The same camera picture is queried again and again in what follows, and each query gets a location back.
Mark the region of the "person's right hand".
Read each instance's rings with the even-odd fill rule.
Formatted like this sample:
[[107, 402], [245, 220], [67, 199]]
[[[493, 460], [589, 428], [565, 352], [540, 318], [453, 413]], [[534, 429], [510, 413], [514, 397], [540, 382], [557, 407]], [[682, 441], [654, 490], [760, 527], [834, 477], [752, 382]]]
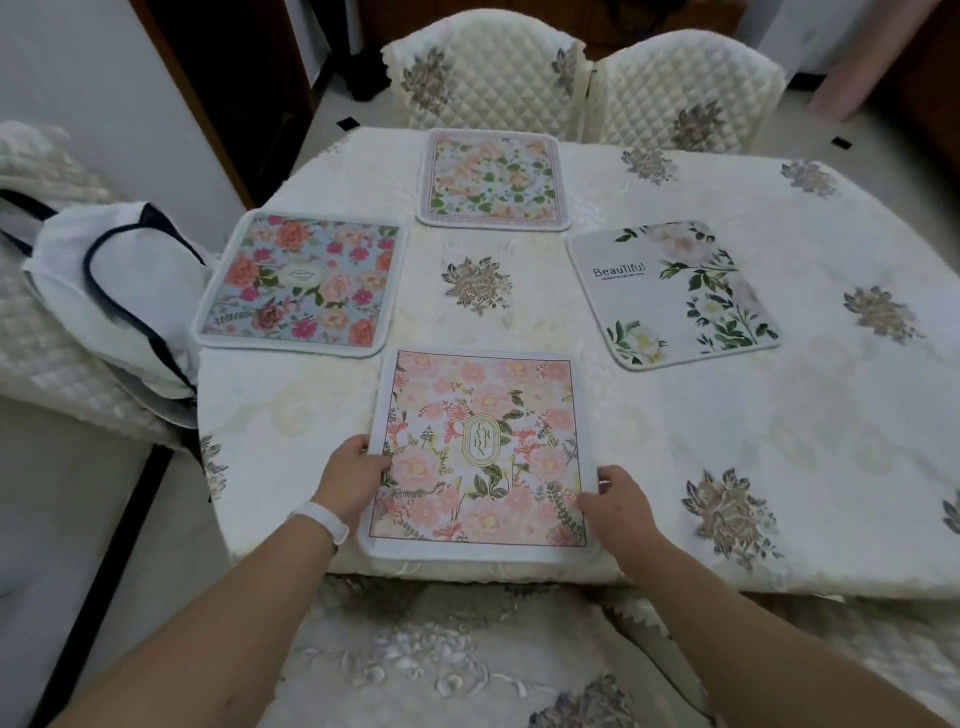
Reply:
[[639, 484], [618, 465], [597, 469], [598, 491], [605, 508], [598, 515], [584, 515], [586, 525], [601, 547], [623, 567], [663, 540], [650, 503]]

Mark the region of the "person's left hand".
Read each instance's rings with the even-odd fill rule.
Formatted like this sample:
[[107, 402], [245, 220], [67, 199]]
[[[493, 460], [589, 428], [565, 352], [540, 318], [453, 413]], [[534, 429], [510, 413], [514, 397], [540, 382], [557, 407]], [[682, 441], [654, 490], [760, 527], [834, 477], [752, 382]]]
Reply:
[[373, 502], [383, 475], [365, 467], [369, 453], [369, 436], [357, 434], [347, 438], [330, 455], [310, 501], [335, 513], [355, 528], [366, 508]]

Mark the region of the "pink floral placemat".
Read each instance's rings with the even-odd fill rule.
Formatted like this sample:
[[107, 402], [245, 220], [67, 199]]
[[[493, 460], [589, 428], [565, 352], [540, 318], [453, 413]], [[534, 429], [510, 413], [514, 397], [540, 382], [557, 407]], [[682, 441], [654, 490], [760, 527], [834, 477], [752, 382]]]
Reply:
[[580, 371], [561, 353], [388, 349], [370, 433], [390, 468], [358, 533], [371, 558], [573, 567], [599, 545]]

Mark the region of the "person's left forearm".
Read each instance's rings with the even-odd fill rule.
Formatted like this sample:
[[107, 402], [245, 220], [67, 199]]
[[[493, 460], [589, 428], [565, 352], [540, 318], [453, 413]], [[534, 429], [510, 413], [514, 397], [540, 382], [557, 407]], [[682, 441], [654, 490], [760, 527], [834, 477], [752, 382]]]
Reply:
[[257, 728], [334, 554], [318, 523], [286, 519], [50, 728]]

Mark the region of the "person's right forearm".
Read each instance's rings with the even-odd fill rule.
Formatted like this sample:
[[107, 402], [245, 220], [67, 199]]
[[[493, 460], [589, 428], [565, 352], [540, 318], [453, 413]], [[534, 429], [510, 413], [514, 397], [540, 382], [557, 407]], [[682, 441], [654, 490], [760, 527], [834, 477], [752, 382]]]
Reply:
[[952, 728], [663, 536], [607, 549], [646, 593], [727, 728]]

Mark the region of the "white wristband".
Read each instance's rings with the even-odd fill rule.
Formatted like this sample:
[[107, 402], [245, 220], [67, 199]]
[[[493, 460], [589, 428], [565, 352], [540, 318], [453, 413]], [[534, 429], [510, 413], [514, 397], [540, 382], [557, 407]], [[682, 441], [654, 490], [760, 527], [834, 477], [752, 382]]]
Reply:
[[289, 521], [297, 517], [309, 519], [323, 528], [328, 534], [335, 552], [351, 536], [351, 529], [339, 516], [312, 500], [300, 504], [287, 516], [286, 520]]

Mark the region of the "blue floral placemat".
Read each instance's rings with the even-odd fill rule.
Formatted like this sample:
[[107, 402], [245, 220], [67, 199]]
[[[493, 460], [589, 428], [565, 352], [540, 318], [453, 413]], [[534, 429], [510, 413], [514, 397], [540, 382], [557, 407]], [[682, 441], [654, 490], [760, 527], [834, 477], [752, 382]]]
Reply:
[[370, 358], [389, 334], [406, 242], [393, 220], [250, 210], [192, 334], [206, 348]]

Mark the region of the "cream embroidered chair cushion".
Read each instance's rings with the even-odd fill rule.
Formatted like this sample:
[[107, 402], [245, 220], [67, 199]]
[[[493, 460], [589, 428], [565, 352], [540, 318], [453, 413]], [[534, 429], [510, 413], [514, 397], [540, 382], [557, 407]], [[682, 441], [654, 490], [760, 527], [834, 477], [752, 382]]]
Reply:
[[629, 588], [324, 580], [258, 728], [726, 728]]

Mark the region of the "cream embroidered tablecloth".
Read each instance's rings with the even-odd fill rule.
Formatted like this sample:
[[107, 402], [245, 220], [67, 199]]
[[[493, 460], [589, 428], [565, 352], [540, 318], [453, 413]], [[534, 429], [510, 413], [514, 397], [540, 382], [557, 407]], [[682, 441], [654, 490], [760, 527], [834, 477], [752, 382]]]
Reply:
[[570, 356], [596, 461], [741, 589], [960, 599], [960, 276], [880, 200], [823, 163], [673, 151], [655, 183], [618, 147], [562, 143], [570, 235], [703, 222], [778, 335], [630, 371], [563, 235], [417, 223], [426, 144], [358, 128], [269, 203], [408, 226], [388, 348]]

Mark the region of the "white placemat with green leaves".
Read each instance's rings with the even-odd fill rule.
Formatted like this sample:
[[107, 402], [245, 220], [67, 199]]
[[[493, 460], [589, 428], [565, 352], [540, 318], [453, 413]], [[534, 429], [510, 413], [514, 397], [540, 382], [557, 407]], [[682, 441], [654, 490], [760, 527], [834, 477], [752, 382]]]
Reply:
[[600, 229], [566, 244], [603, 342], [628, 371], [783, 341], [782, 328], [704, 222]]

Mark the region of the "pale peach floral placemat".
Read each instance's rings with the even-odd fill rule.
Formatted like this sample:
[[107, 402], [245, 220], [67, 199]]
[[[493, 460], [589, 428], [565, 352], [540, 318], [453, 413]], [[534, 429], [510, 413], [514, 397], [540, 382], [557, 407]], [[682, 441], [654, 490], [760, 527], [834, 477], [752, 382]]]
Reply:
[[416, 220], [441, 228], [565, 232], [572, 220], [560, 151], [548, 134], [431, 129]]

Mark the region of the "white bag with navy trim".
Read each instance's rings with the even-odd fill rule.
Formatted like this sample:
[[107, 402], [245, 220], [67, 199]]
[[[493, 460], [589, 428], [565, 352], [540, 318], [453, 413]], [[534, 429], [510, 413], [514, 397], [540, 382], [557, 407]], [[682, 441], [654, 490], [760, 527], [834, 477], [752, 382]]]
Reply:
[[200, 346], [191, 326], [219, 255], [149, 201], [55, 210], [0, 188], [0, 239], [30, 293], [129, 394], [197, 431]]

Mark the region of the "cream quilted chair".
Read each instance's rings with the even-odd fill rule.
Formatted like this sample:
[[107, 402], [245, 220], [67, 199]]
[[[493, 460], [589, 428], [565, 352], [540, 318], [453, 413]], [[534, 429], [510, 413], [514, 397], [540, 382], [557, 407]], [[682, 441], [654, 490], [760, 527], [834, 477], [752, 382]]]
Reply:
[[583, 143], [743, 154], [786, 90], [766, 55], [708, 30], [675, 30], [594, 63]]
[[465, 10], [391, 42], [382, 59], [404, 128], [580, 138], [593, 67], [586, 44], [534, 17]]
[[[0, 188], [56, 211], [115, 202], [66, 141], [57, 127], [0, 120]], [[181, 451], [195, 445], [195, 434], [144, 406], [144, 387], [96, 359], [46, 311], [20, 270], [23, 260], [0, 234], [0, 395], [134, 440]]]

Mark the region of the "dark wooden door frame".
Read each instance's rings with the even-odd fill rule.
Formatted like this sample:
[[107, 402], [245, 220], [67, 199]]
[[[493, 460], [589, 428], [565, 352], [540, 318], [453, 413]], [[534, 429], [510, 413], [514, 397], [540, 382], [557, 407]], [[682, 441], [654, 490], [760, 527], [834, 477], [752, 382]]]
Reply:
[[242, 204], [286, 181], [315, 112], [284, 0], [127, 0]]

